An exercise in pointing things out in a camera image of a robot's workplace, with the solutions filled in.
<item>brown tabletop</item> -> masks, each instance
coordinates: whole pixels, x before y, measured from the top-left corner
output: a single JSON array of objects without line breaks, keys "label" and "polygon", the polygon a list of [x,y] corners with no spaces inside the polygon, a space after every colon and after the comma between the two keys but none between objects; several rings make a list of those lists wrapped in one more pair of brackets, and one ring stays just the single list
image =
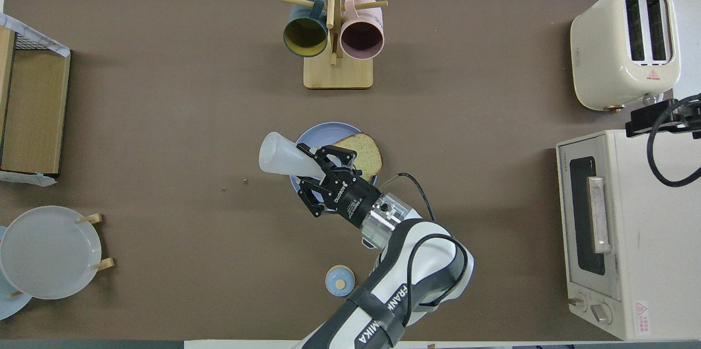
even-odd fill
[{"label": "brown tabletop", "polygon": [[[363,280],[376,252],[260,172],[258,147],[340,121],[378,141],[380,182],[413,174],[475,257],[463,296],[405,339],[612,339],[566,304],[553,150],[628,119],[573,91],[569,25],[595,1],[389,0],[374,86],[309,91],[278,0],[5,0],[72,62],[58,184],[0,182],[0,224],[42,205],[101,212],[117,266],[33,299],[0,338],[301,339],[343,301],[326,271]],[[389,190],[428,216],[410,182]]]}]

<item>cable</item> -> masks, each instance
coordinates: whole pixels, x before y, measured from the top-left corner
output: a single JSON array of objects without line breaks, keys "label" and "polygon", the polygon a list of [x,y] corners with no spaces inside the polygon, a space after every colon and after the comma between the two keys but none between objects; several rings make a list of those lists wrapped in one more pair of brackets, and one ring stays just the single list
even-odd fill
[{"label": "cable", "polygon": [[431,217],[431,221],[434,221],[434,222],[435,222],[435,221],[436,221],[436,217],[433,216],[433,209],[431,209],[431,204],[430,204],[430,202],[428,202],[428,198],[426,197],[426,193],[423,192],[423,188],[421,187],[421,185],[418,184],[418,181],[416,181],[415,177],[411,176],[411,174],[408,174],[408,173],[406,173],[406,172],[399,172],[398,174],[396,174],[395,176],[393,176],[392,178],[390,178],[388,181],[386,181],[386,182],[384,182],[382,185],[380,185],[380,187],[378,187],[378,189],[379,189],[380,191],[383,191],[383,189],[384,189],[385,187],[387,187],[388,185],[390,185],[391,182],[394,182],[394,181],[395,181],[398,177],[400,177],[400,176],[405,176],[405,177],[411,179],[411,182],[413,182],[413,184],[416,185],[416,188],[418,189],[418,192],[420,192],[420,193],[421,193],[421,197],[423,197],[423,203],[426,204],[426,209],[428,209],[428,215]]},{"label": "cable", "polygon": [[429,234],[419,239],[418,242],[416,242],[416,244],[413,245],[413,248],[411,248],[408,266],[406,267],[406,315],[404,316],[404,320],[401,322],[401,325],[403,325],[404,327],[406,327],[406,325],[409,323],[409,319],[411,319],[411,312],[413,312],[413,309],[411,307],[411,269],[413,266],[413,258],[414,256],[416,256],[416,251],[418,250],[418,247],[420,247],[424,242],[433,238],[441,238],[450,241],[455,245],[456,248],[460,249],[460,251],[463,253],[463,271],[460,272],[460,275],[458,276],[458,279],[455,280],[453,286],[451,286],[450,289],[446,290],[445,293],[441,294],[437,299],[433,300],[433,302],[440,302],[442,299],[447,297],[448,294],[453,292],[458,283],[460,283],[460,281],[463,280],[463,276],[465,276],[465,271],[468,269],[468,251],[466,251],[465,248],[463,248],[463,246],[460,244],[460,242],[458,242],[457,239],[445,234]]},{"label": "cable", "polygon": [[677,102],[675,102],[672,105],[669,105],[655,120],[653,123],[652,128],[650,129],[650,136],[648,137],[648,145],[647,145],[647,153],[648,153],[648,165],[650,166],[650,169],[652,170],[653,174],[655,177],[662,182],[663,184],[669,186],[669,187],[681,187],[681,186],[686,186],[690,184],[691,182],[695,181],[696,179],[701,178],[701,167],[699,167],[696,171],[694,171],[691,175],[687,176],[684,179],[681,179],[681,181],[669,181],[666,177],[659,172],[659,169],[657,165],[655,164],[655,156],[653,155],[653,144],[655,142],[655,136],[657,135],[657,132],[659,130],[659,126],[662,124],[664,119],[671,114],[671,112],[678,107],[681,107],[681,105],[686,105],[689,104],[689,102],[694,101],[694,100],[701,100],[701,94],[697,94],[695,96],[689,96],[686,97],[685,99],[681,99]]}]

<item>white oven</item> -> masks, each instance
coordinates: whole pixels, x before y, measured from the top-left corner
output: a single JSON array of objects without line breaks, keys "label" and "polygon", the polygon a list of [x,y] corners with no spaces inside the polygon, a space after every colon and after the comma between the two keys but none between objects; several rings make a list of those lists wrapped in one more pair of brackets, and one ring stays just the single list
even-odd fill
[{"label": "white oven", "polygon": [[[648,136],[603,131],[556,146],[570,311],[630,341],[701,339],[701,180],[667,187]],[[668,179],[701,165],[701,140],[659,133]]]}]

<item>pink mug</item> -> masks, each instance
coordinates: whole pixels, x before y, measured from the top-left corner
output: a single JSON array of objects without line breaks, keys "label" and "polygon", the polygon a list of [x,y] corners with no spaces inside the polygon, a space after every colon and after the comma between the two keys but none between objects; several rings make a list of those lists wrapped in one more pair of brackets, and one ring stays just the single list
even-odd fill
[{"label": "pink mug", "polygon": [[372,59],[385,46],[382,9],[355,9],[356,4],[375,0],[346,0],[341,25],[341,49],[354,59]]}]

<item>white plate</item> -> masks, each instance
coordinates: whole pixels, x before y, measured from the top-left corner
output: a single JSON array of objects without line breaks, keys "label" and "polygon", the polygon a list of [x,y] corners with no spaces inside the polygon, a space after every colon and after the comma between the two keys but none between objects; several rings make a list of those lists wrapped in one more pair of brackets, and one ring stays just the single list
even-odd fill
[{"label": "white plate", "polygon": [[[304,132],[298,139],[296,144],[301,144],[302,142],[308,147],[322,147],[326,145],[331,145],[334,142],[341,141],[348,136],[354,136],[358,134],[360,129],[355,126],[351,126],[348,123],[343,122],[326,122],[317,124],[316,126],[308,129]],[[295,192],[300,191],[300,185],[295,181],[295,176],[290,176],[290,182],[295,188]],[[370,180],[370,184],[374,185],[377,181],[377,176],[373,176]],[[319,199],[321,199],[320,194],[314,192]]]},{"label": "white plate", "polygon": [[100,239],[82,215],[64,207],[21,214],[0,242],[0,271],[22,293],[38,299],[71,296],[85,287],[102,257]]},{"label": "white plate", "polygon": [[[6,227],[0,226],[0,241],[2,241],[3,234],[5,234],[6,230]],[[10,282],[7,282],[7,279],[0,274],[0,320],[7,319],[13,314],[16,314],[20,311],[20,309],[27,305],[27,302],[30,302],[32,299],[32,296],[27,294],[20,294],[12,299],[7,298],[9,294],[16,291],[17,289],[15,289]]]}]

